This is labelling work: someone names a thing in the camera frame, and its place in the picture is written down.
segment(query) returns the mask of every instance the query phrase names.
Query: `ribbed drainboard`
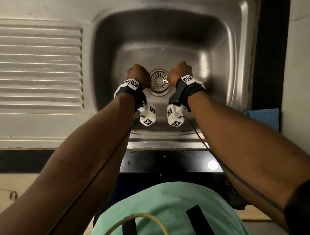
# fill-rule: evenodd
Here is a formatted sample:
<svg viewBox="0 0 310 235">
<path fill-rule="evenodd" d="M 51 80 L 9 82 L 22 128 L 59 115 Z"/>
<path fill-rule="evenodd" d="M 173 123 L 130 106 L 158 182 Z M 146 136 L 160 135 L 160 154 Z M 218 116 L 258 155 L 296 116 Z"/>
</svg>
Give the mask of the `ribbed drainboard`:
<svg viewBox="0 0 310 235">
<path fill-rule="evenodd" d="M 82 28 L 0 25 L 0 108 L 83 107 Z"/>
</svg>

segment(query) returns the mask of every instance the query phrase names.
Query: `black wrist strap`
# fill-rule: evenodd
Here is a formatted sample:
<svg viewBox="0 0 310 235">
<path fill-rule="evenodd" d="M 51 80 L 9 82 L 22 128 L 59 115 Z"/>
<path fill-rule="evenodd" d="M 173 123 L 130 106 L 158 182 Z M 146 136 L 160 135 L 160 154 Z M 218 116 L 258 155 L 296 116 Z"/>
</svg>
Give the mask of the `black wrist strap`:
<svg viewBox="0 0 310 235">
<path fill-rule="evenodd" d="M 176 83 L 176 92 L 169 98 L 169 104 L 177 106 L 182 104 L 187 107 L 187 110 L 190 112 L 191 110 L 187 99 L 198 91 L 205 91 L 201 83 L 197 83 L 196 80 L 189 75 L 181 77 Z"/>
<path fill-rule="evenodd" d="M 128 94 L 131 94 L 134 97 L 134 99 L 135 99 L 135 112 L 139 108 L 143 107 L 144 104 L 146 104 L 146 96 L 145 96 L 145 94 L 142 91 L 141 83 L 137 84 L 136 90 L 133 90 L 129 86 L 121 87 L 116 92 L 115 96 L 117 96 L 120 93 L 128 93 Z"/>
</svg>

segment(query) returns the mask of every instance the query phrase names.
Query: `yellow cable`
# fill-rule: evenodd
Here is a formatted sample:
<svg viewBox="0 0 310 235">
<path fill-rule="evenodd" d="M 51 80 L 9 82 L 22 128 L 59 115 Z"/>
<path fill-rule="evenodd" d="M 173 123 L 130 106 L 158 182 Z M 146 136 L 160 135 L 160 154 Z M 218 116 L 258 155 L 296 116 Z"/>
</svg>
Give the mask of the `yellow cable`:
<svg viewBox="0 0 310 235">
<path fill-rule="evenodd" d="M 164 235 L 169 235 L 168 232 L 167 232 L 167 229 L 165 228 L 165 226 L 160 222 L 159 219 L 157 219 L 155 216 L 151 215 L 151 214 L 148 214 L 148 213 L 137 213 L 137 214 L 133 214 L 133 215 L 130 215 L 120 221 L 118 221 L 115 225 L 113 225 L 106 233 L 105 235 L 110 235 L 118 226 L 132 220 L 132 219 L 135 219 L 135 218 L 138 218 L 138 217 L 147 217 L 153 221 L 155 221 L 162 229 Z"/>
</svg>

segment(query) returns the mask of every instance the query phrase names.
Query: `sink basin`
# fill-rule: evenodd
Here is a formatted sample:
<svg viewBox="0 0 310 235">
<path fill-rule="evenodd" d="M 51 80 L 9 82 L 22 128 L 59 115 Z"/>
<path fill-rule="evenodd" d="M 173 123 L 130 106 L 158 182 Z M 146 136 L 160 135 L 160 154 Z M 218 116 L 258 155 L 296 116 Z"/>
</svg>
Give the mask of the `sink basin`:
<svg viewBox="0 0 310 235">
<path fill-rule="evenodd" d="M 97 110 L 112 100 L 133 64 L 165 77 L 181 60 L 192 66 L 193 75 L 212 97 L 239 111 L 247 109 L 254 21 L 251 1 L 145 3 L 112 9 L 99 19 L 93 46 Z M 151 126 L 137 123 L 128 148 L 204 148 L 188 121 L 180 127 L 168 124 L 166 108 L 174 92 L 170 86 L 162 93 L 144 90 L 147 101 L 155 105 L 156 122 Z M 191 113 L 183 114 L 199 129 Z"/>
</svg>

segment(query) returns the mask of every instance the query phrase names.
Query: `wrist strap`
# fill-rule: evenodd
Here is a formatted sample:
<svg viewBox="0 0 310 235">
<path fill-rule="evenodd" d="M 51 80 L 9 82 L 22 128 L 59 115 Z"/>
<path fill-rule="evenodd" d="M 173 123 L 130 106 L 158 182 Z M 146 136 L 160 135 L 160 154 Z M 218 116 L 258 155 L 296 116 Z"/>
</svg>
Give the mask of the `wrist strap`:
<svg viewBox="0 0 310 235">
<path fill-rule="evenodd" d="M 142 85 L 135 79 L 128 79 L 117 88 L 114 98 L 120 93 L 131 94 L 135 99 L 135 112 L 146 104 L 146 96 L 142 91 Z"/>
<path fill-rule="evenodd" d="M 169 98 L 169 104 L 177 106 L 182 104 L 187 107 L 187 110 L 190 112 L 191 109 L 189 108 L 187 99 L 198 91 L 205 91 L 202 82 L 195 80 L 190 75 L 183 76 L 177 81 L 176 92 Z"/>
</svg>

